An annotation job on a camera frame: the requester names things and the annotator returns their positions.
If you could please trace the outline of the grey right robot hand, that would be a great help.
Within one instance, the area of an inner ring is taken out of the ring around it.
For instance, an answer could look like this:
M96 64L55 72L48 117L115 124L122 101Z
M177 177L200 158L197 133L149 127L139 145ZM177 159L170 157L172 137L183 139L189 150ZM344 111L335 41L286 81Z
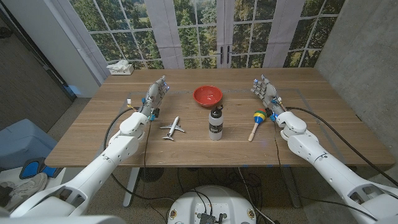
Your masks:
M262 104L269 108L276 116L287 111L282 104L282 98L277 93L275 86L264 76L261 79L254 79L251 91L258 96Z

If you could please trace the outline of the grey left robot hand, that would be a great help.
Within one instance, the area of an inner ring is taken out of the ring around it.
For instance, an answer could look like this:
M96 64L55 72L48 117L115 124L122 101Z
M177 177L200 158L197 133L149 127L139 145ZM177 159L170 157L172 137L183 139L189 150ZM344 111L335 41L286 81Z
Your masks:
M155 111L159 110L162 100L169 90L165 80L166 76L163 75L149 87L143 105L139 109L140 113L150 118Z

